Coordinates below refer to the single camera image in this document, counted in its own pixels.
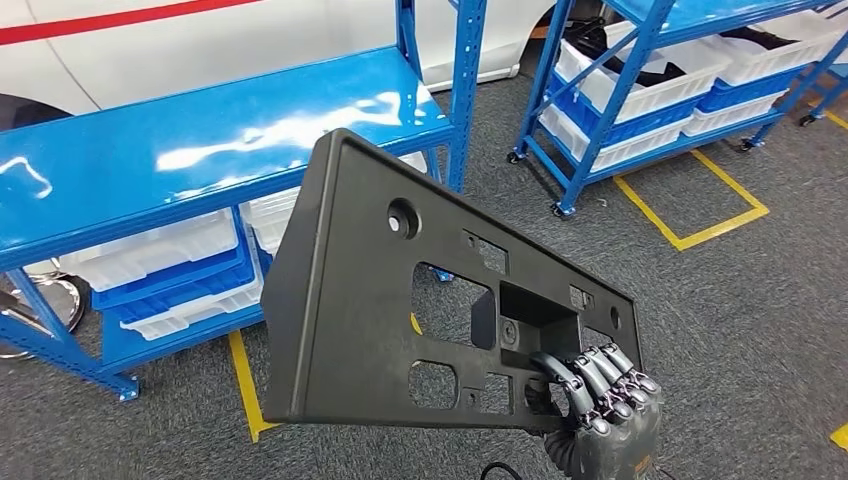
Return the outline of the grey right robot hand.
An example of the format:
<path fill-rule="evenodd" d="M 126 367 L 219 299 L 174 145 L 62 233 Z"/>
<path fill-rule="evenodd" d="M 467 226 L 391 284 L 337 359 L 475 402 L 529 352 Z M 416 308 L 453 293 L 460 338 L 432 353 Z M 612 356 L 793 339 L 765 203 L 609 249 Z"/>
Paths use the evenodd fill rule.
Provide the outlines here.
<path fill-rule="evenodd" d="M 568 400 L 563 414 L 549 387 L 525 389 L 528 407 L 554 416 L 539 432 L 550 460 L 570 479 L 643 479 L 654 466 L 664 409 L 660 385 L 615 343 L 592 346 L 569 362 L 535 352 L 531 362 Z"/>

